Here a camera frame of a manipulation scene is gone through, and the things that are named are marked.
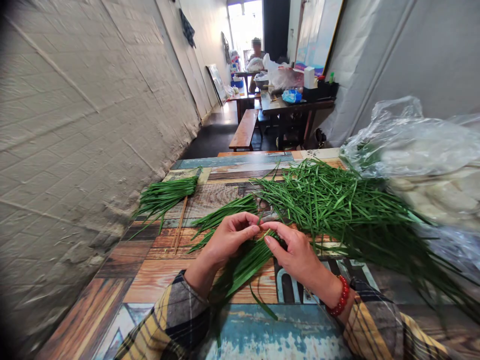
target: shirt sleeve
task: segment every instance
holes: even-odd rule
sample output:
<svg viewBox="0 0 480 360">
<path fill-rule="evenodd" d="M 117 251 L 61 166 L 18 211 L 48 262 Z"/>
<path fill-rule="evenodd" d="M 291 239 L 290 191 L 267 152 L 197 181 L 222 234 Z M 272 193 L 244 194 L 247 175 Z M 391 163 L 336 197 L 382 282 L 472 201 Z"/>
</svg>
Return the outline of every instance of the shirt sleeve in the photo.
<svg viewBox="0 0 480 360">
<path fill-rule="evenodd" d="M 358 359 L 463 359 L 426 335 L 397 305 L 365 282 L 353 279 L 357 293 L 343 331 Z"/>
<path fill-rule="evenodd" d="M 210 306 L 185 281 L 185 270 L 123 340 L 115 360 L 186 359 L 206 336 Z"/>
</svg>

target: hand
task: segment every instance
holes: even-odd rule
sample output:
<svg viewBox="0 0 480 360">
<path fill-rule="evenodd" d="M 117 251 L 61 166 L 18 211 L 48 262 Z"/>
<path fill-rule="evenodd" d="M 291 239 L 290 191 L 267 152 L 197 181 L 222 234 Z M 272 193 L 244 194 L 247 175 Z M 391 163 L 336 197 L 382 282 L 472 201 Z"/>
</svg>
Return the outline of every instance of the hand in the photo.
<svg viewBox="0 0 480 360">
<path fill-rule="evenodd" d="M 258 222 L 258 216 L 245 211 L 226 216 L 221 221 L 184 275 L 186 282 L 201 297 L 207 297 L 215 274 L 235 255 L 239 246 L 259 233 Z"/>
<path fill-rule="evenodd" d="M 277 221 L 266 222 L 261 227 L 274 230 L 288 245 L 285 251 L 273 237 L 264 238 L 280 266 L 328 307 L 334 308 L 342 294 L 342 282 L 320 262 L 307 236 Z"/>
<path fill-rule="evenodd" d="M 257 215 L 246 211 L 224 217 L 198 257 L 220 269 L 241 244 L 260 232 L 258 222 Z"/>
</svg>

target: dark floor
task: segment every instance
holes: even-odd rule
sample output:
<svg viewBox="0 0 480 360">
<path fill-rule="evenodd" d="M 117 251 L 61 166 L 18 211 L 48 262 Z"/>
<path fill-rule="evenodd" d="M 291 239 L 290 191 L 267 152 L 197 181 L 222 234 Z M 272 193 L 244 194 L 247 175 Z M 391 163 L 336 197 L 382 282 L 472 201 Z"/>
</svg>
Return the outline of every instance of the dark floor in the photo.
<svg viewBox="0 0 480 360">
<path fill-rule="evenodd" d="M 263 132 L 263 141 L 261 141 L 259 129 L 255 129 L 251 139 L 251 145 L 254 151 L 274 151 L 277 150 L 276 140 L 278 137 L 278 128 L 269 127 L 266 134 L 266 126 L 270 125 L 270 119 L 264 118 L 262 111 L 258 114 L 260 127 Z M 182 155 L 182 159 L 215 158 L 219 153 L 228 153 L 230 141 L 234 137 L 238 127 L 237 106 L 235 102 L 227 102 L 223 108 L 216 108 L 210 117 L 204 122 L 198 132 L 195 140 Z"/>
</svg>

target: left hand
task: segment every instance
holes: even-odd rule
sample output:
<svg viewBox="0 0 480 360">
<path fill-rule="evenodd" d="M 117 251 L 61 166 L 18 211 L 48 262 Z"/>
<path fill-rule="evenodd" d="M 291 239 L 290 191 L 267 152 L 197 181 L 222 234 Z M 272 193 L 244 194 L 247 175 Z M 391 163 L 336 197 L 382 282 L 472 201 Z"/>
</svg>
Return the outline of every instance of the left hand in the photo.
<svg viewBox="0 0 480 360">
<path fill-rule="evenodd" d="M 260 232 L 259 217 L 249 212 L 226 216 L 202 252 L 188 267 L 186 282 L 206 299 L 217 271 L 234 256 L 240 245 Z"/>
<path fill-rule="evenodd" d="M 246 211 L 224 217 L 198 257 L 220 269 L 235 255 L 241 244 L 260 232 L 258 222 L 257 215 Z"/>
</svg>

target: white brick wall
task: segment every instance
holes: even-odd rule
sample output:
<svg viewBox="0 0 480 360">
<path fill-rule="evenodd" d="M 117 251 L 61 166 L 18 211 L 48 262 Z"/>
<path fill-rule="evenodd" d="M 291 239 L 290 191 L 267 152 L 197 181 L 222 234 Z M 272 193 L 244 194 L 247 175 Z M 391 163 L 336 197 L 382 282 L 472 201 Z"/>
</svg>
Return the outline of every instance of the white brick wall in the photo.
<svg viewBox="0 0 480 360">
<path fill-rule="evenodd" d="M 149 11 L 135 0 L 29 0 L 8 17 L 0 285 L 29 331 L 24 356 L 122 235 L 142 187 L 164 176 L 198 131 Z"/>
</svg>

